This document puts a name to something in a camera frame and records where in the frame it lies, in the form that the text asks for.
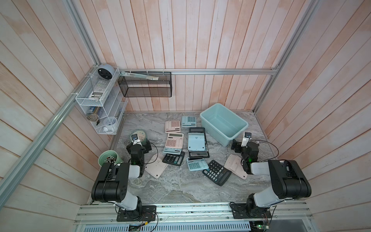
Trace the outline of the mint green storage box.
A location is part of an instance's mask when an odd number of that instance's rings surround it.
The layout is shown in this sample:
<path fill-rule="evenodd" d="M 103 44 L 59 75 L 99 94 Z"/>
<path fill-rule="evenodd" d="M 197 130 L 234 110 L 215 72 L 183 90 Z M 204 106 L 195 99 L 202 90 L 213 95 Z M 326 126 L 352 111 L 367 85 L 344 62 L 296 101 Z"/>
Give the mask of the mint green storage box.
<path fill-rule="evenodd" d="M 202 127 L 223 147 L 226 147 L 249 124 L 233 111 L 220 103 L 216 103 L 200 113 Z"/>

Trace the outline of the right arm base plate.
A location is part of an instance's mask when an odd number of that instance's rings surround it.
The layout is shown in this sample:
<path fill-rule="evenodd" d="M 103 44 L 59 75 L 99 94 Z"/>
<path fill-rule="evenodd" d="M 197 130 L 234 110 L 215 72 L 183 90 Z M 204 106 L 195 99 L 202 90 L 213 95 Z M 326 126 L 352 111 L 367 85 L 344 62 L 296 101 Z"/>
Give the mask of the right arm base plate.
<path fill-rule="evenodd" d="M 229 204 L 234 219 L 249 219 L 249 218 L 271 218 L 271 213 L 268 208 L 259 208 L 249 204 L 237 204 L 231 202 Z"/>

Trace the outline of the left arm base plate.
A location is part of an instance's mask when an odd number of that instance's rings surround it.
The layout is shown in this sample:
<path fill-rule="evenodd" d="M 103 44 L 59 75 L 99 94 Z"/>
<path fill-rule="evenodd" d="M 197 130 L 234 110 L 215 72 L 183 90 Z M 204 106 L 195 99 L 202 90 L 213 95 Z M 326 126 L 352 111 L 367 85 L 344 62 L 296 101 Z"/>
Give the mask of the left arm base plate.
<path fill-rule="evenodd" d="M 115 210 L 118 222 L 151 222 L 157 218 L 156 206 L 138 206 L 133 211 L 116 206 Z"/>

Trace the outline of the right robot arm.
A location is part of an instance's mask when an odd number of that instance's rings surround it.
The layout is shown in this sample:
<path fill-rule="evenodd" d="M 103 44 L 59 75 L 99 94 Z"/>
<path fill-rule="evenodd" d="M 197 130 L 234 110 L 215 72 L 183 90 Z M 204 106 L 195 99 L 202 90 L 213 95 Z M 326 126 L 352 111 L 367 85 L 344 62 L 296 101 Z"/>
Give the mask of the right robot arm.
<path fill-rule="evenodd" d="M 248 175 L 269 176 L 271 185 L 251 194 L 246 201 L 247 211 L 265 210 L 285 200 L 308 198 L 312 188 L 294 160 L 268 159 L 259 162 L 259 144 L 255 141 L 232 141 L 231 149 L 241 154 L 242 169 Z"/>

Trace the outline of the small black calculator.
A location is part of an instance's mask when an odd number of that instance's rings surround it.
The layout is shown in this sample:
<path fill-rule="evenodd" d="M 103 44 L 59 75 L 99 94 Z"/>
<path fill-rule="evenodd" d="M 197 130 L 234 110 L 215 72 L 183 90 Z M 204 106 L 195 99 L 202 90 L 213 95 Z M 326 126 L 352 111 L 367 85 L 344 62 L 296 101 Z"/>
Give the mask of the small black calculator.
<path fill-rule="evenodd" d="M 184 152 L 181 152 L 179 155 L 166 154 L 162 162 L 169 165 L 181 166 L 184 156 L 185 156 Z"/>

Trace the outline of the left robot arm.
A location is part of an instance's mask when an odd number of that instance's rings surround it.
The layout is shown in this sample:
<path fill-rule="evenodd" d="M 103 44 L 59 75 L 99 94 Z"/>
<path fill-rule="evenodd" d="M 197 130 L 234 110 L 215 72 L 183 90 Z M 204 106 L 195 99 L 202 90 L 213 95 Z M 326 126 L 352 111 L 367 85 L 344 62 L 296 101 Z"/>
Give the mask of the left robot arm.
<path fill-rule="evenodd" d="M 91 198 L 101 203 L 112 203 L 118 208 L 142 213 L 140 197 L 131 194 L 128 190 L 130 178 L 140 178 L 145 171 L 145 154 L 152 150 L 150 142 L 132 142 L 129 146 L 131 159 L 129 162 L 118 164 L 105 163 L 101 166 L 98 177 L 91 191 Z"/>

